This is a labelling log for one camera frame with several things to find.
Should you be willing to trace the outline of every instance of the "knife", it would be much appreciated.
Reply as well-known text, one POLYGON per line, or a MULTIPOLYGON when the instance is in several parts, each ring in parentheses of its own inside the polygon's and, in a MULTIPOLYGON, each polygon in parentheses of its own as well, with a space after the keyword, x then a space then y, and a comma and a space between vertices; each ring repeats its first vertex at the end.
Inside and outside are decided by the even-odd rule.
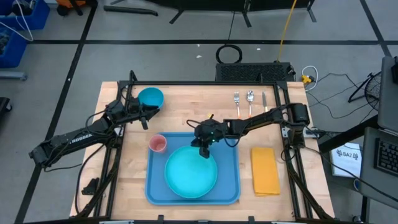
POLYGON ((264 91, 262 92, 262 106, 264 107, 264 112, 268 112, 266 93, 264 91))

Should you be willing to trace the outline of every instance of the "yellow napkin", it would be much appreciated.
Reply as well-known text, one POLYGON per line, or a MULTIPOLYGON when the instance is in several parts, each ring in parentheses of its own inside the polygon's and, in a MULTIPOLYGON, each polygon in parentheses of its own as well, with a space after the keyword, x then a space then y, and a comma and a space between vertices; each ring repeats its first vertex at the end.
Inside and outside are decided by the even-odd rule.
POLYGON ((279 178, 274 150, 254 147, 251 150, 251 165, 256 196, 279 195, 279 178))

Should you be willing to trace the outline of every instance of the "teal bowl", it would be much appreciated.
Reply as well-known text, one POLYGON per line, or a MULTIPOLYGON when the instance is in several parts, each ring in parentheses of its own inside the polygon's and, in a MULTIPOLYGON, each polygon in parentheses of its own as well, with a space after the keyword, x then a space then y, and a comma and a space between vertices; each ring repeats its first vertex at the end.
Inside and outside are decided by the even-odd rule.
POLYGON ((164 95, 162 91, 155 87, 149 87, 143 89, 138 94, 138 99, 140 103, 145 103, 146 105, 158 106, 159 109, 163 106, 164 95))
POLYGON ((169 157, 165 179, 170 189, 184 198, 199 198, 207 194, 217 181, 217 164, 213 156, 205 159, 199 148, 184 146, 169 157))

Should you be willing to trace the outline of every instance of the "white cable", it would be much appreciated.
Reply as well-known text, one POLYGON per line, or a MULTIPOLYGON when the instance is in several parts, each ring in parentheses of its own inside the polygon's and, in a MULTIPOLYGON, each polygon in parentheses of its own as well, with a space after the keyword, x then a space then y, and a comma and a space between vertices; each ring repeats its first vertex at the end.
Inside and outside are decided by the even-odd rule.
MULTIPOLYGON (((29 29, 29 26, 28 26, 27 23, 26 23, 25 16, 24 16, 24 12, 22 12, 22 8, 21 8, 21 5, 19 4, 19 1, 16 0, 16 2, 17 2, 17 5, 18 5, 18 7, 19 7, 19 10, 21 11, 22 19, 24 20, 25 25, 26 25, 26 28, 27 28, 27 30, 28 30, 28 32, 29 32, 30 39, 28 39, 27 37, 25 37, 25 36, 23 36, 22 34, 18 33, 18 31, 16 31, 16 30, 14 30, 13 28, 11 28, 11 27, 5 25, 5 24, 2 23, 2 22, 0 22, 0 24, 3 25, 3 26, 5 26, 5 27, 7 27, 8 29, 14 31, 16 34, 20 35, 23 39, 25 39, 25 40, 27 40, 27 41, 29 41, 29 42, 32 42, 32 41, 33 41, 33 35, 32 35, 32 33, 31 33, 30 29, 29 29)), ((16 16, 15 18, 16 18, 18 24, 20 25, 20 27, 23 28, 23 29, 25 29, 25 27, 21 26, 21 24, 19 23, 19 21, 18 21, 18 19, 17 19, 17 16, 16 16)))
POLYGON ((313 68, 315 70, 315 84, 314 84, 313 87, 311 87, 311 88, 309 88, 309 89, 307 89, 305 91, 309 91, 309 90, 314 89, 316 87, 317 83, 318 83, 318 70, 317 70, 317 68, 315 68, 315 66, 309 65, 309 66, 304 67, 303 70, 301 70, 301 76, 304 75, 304 70, 307 69, 307 68, 313 68))

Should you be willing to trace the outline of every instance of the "wooden tabletop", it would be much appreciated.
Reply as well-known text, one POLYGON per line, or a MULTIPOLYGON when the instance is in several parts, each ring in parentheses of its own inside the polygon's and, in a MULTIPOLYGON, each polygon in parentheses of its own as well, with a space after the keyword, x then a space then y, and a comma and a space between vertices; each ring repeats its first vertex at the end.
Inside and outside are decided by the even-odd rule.
MULTIPOLYGON (((288 83, 289 96, 292 103, 308 104, 302 83, 288 83)), ((98 98, 96 112, 104 109, 105 105, 116 98, 116 82, 104 82, 98 98)), ((148 86, 134 86, 132 95, 148 86)), ((241 178, 241 196, 232 205, 212 206, 156 206, 150 204, 145 196, 145 179, 147 168, 148 141, 150 137, 161 131, 193 131, 185 121, 194 119, 202 121, 208 119, 207 114, 213 113, 214 118, 222 121, 226 118, 237 118, 236 105, 233 101, 234 91, 240 92, 240 111, 242 119, 248 117, 249 105, 246 93, 253 90, 254 101, 252 113, 263 113, 262 92, 266 92, 268 108, 275 108, 275 97, 271 86, 155 86, 161 89, 165 96, 161 111, 149 121, 149 129, 143 130, 140 122, 128 124, 124 133, 124 142, 119 166, 118 182, 113 203, 112 219, 156 220, 158 215, 164 215, 165 220, 248 220, 254 216, 256 221, 289 221, 293 206, 290 194, 288 173, 285 163, 280 158, 282 138, 279 125, 272 124, 251 131, 243 137, 238 145, 239 173, 241 178), (252 184, 252 170, 250 152, 253 147, 271 147, 275 150, 277 161, 280 195, 256 197, 252 184)), ((283 93, 280 91, 282 104, 283 93)), ((314 139, 306 139, 308 147, 318 149, 314 139)), ((84 160, 99 145, 86 149, 84 160)), ((101 176, 105 149, 87 163, 80 179, 78 196, 79 209, 89 202, 91 196, 82 195, 80 191, 95 177, 101 176)), ((323 171, 322 161, 318 154, 301 150, 305 176, 309 191, 325 211, 334 216, 328 185, 323 171)), ((297 188, 301 216, 305 217, 303 197, 297 188)), ((104 194, 101 214, 105 213, 108 191, 104 194)), ((71 215, 75 214, 72 206, 71 215)))

